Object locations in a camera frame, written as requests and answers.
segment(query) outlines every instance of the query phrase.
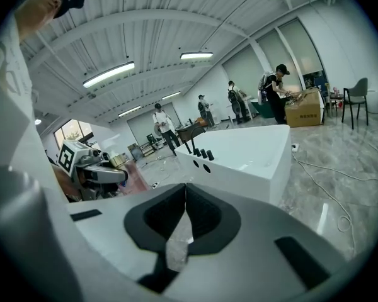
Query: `black chair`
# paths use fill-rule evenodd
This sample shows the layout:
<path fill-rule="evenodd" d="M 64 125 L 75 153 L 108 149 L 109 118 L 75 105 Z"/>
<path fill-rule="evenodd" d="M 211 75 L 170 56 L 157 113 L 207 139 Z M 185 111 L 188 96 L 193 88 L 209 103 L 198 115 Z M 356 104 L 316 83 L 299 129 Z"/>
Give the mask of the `black chair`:
<path fill-rule="evenodd" d="M 345 118 L 345 108 L 346 104 L 350 105 L 350 113 L 352 115 L 352 129 L 354 130 L 354 120 L 353 120 L 353 108 L 352 105 L 358 104 L 357 119 L 360 114 L 360 105 L 365 103 L 365 114 L 367 116 L 368 125 L 368 110 L 367 110 L 367 91 L 368 91 L 368 79 L 361 78 L 353 88 L 345 88 L 343 92 L 343 114 L 341 116 L 341 122 Z"/>

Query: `fluorescent light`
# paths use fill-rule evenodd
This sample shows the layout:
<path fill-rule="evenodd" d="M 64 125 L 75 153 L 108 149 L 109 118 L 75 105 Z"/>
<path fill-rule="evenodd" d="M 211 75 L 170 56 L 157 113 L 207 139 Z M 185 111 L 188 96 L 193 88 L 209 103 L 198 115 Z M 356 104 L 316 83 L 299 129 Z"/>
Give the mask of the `fluorescent light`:
<path fill-rule="evenodd" d="M 132 108 L 132 109 L 126 111 L 126 112 L 120 113 L 120 114 L 119 114 L 119 117 L 121 117 L 121 116 L 123 116 L 123 115 L 126 115 L 126 114 L 129 114 L 129 113 L 131 113 L 131 112 L 133 112 L 133 111 L 135 111 L 135 110 L 137 110 L 137 109 L 139 109 L 139 108 L 141 108 L 141 106 L 136 106 L 135 108 Z"/>
<path fill-rule="evenodd" d="M 107 70 L 106 72 L 100 73 L 97 76 L 94 76 L 93 78 L 90 78 L 88 81 L 83 82 L 83 86 L 85 88 L 89 88 L 92 85 L 103 81 L 104 79 L 107 79 L 111 76 L 114 76 L 116 74 L 125 72 L 126 70 L 133 69 L 134 68 L 134 62 L 129 62 L 120 66 L 116 66 L 114 68 L 111 68 Z"/>
<path fill-rule="evenodd" d="M 181 59 L 210 58 L 213 53 L 183 53 Z"/>
<path fill-rule="evenodd" d="M 171 94 L 171 95 L 165 96 L 165 97 L 162 98 L 162 99 L 172 98 L 173 96 L 178 95 L 179 93 L 180 93 L 180 92 L 176 92 L 176 93 L 174 93 L 174 94 Z"/>

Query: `man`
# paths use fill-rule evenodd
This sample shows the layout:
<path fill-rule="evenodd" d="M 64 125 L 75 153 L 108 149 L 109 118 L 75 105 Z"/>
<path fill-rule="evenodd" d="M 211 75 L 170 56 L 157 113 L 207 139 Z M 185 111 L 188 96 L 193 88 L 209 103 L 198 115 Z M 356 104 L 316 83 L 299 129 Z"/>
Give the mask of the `man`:
<path fill-rule="evenodd" d="M 270 75 L 266 79 L 263 89 L 266 91 L 267 100 L 270 104 L 272 112 L 275 116 L 277 124 L 287 124 L 285 119 L 284 103 L 280 99 L 280 94 L 286 94 L 287 91 L 283 89 L 283 76 L 290 75 L 287 66 L 280 64 L 276 67 L 276 73 Z"/>
<path fill-rule="evenodd" d="M 215 124 L 210 111 L 210 104 L 204 99 L 204 95 L 199 95 L 199 103 L 197 108 L 200 111 L 200 116 L 207 122 L 209 128 L 214 127 Z"/>
<path fill-rule="evenodd" d="M 175 148 L 172 144 L 171 138 L 174 140 L 176 147 L 179 147 L 180 143 L 175 135 L 175 129 L 172 124 L 171 118 L 167 113 L 165 113 L 164 110 L 161 109 L 161 104 L 156 103 L 154 107 L 156 108 L 156 112 L 152 115 L 154 124 L 161 130 L 163 138 L 165 138 L 169 148 L 172 150 L 174 155 L 176 155 Z"/>
<path fill-rule="evenodd" d="M 20 43 L 69 8 L 80 8 L 83 2 L 25 0 L 0 29 L 0 166 L 11 166 L 14 171 L 35 178 L 44 188 L 47 200 L 65 198 L 35 128 L 32 82 Z"/>
<path fill-rule="evenodd" d="M 241 114 L 242 114 L 244 121 L 245 122 L 249 121 L 250 118 L 246 114 L 246 106 L 245 106 L 244 101 L 242 100 L 242 98 L 246 97 L 246 94 L 244 92 L 242 92 L 242 90 L 240 90 L 237 86 L 235 86 L 235 83 L 233 81 L 228 82 L 228 87 L 229 87 L 229 90 L 234 91 L 235 94 L 236 94 L 237 101 L 239 103 L 239 107 L 241 108 Z M 236 115 L 236 119 L 237 119 L 237 124 L 241 124 L 242 121 L 241 121 L 241 118 L 239 117 L 239 113 L 235 113 L 235 115 Z"/>

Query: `floor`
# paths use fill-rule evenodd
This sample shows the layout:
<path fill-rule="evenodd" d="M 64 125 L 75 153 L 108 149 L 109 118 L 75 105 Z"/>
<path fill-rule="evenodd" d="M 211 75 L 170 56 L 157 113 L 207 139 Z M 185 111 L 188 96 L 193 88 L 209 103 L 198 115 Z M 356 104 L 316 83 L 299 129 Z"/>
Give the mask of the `floor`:
<path fill-rule="evenodd" d="M 217 125 L 216 130 L 273 124 L 274 119 L 259 116 L 238 126 L 225 121 Z M 361 110 L 360 119 L 352 130 L 350 112 L 346 112 L 342 124 L 339 111 L 337 116 L 334 113 L 333 118 L 326 118 L 324 125 L 292 128 L 291 137 L 292 143 L 300 144 L 294 155 L 301 161 L 361 179 L 378 179 L 378 114 L 369 114 L 367 126 L 365 111 Z M 191 181 L 179 160 L 171 154 L 170 149 L 164 147 L 137 163 L 149 184 L 159 182 L 159 186 L 164 186 Z M 279 207 L 327 239 L 348 260 L 373 247 L 378 238 L 378 181 L 358 181 L 328 169 L 304 166 L 348 211 L 352 229 L 348 220 L 342 217 L 347 214 L 340 205 L 318 187 L 294 159 Z M 191 240 L 190 221 L 184 215 L 167 246 L 171 269 L 179 271 L 185 265 L 186 249 Z"/>

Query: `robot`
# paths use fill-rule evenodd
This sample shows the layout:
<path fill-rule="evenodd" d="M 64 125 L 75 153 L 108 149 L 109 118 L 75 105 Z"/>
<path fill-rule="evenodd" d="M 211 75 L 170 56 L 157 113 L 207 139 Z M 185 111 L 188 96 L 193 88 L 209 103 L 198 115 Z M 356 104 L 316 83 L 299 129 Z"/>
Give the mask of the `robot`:
<path fill-rule="evenodd" d="M 71 178 L 83 200 L 114 197 L 118 184 L 128 179 L 126 171 L 112 166 L 106 152 L 75 140 L 64 140 L 58 165 Z"/>

